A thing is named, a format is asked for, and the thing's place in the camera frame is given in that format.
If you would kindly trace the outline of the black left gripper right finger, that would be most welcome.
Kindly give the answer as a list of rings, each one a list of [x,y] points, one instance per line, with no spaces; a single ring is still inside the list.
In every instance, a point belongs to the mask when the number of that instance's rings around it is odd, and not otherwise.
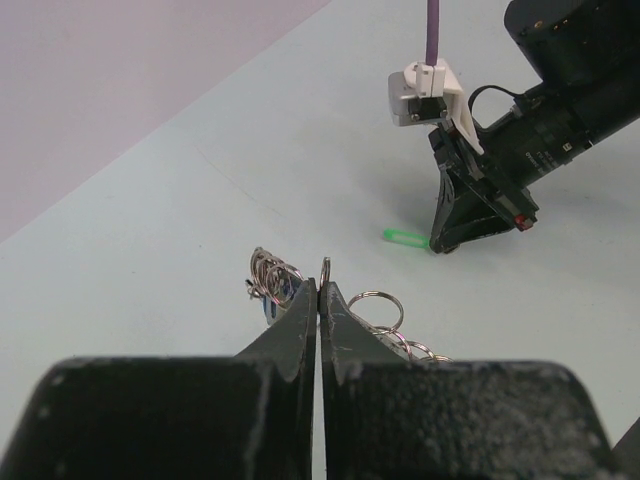
[[[589,394],[539,361],[410,361],[321,290],[331,479],[621,479]]]

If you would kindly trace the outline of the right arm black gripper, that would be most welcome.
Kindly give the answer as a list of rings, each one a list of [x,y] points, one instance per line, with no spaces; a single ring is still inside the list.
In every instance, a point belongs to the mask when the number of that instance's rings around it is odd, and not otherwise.
[[[591,84],[544,83],[514,97],[509,113],[477,128],[482,155],[453,126],[429,134],[440,173],[429,248],[448,254],[464,243],[526,231],[537,222],[529,186],[593,146],[579,107]]]

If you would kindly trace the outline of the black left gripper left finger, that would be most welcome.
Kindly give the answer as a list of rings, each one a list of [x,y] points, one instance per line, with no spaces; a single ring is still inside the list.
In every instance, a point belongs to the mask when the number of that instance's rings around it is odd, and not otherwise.
[[[231,357],[78,357],[37,384],[5,479],[308,479],[317,292]]]

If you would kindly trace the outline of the green tagged key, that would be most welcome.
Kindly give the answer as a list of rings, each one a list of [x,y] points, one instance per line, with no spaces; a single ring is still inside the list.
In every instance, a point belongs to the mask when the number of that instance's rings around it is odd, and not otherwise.
[[[388,242],[412,248],[427,249],[429,247],[428,237],[397,229],[385,229],[383,238]]]

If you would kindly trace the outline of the metal keyring disc with keys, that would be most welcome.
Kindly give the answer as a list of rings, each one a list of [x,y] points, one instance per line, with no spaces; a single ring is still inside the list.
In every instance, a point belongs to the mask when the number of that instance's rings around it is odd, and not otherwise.
[[[250,257],[249,278],[245,280],[245,285],[249,297],[262,302],[267,324],[272,326],[291,307],[298,289],[305,280],[306,277],[296,267],[263,247],[256,247]],[[398,309],[399,317],[390,326],[374,326],[355,315],[356,320],[365,327],[365,330],[387,348],[413,362],[452,362],[450,357],[437,354],[427,345],[409,340],[400,332],[405,317],[404,307],[395,296],[389,293],[378,290],[361,292],[347,302],[347,312],[352,313],[351,307],[356,302],[367,298],[385,299]]]

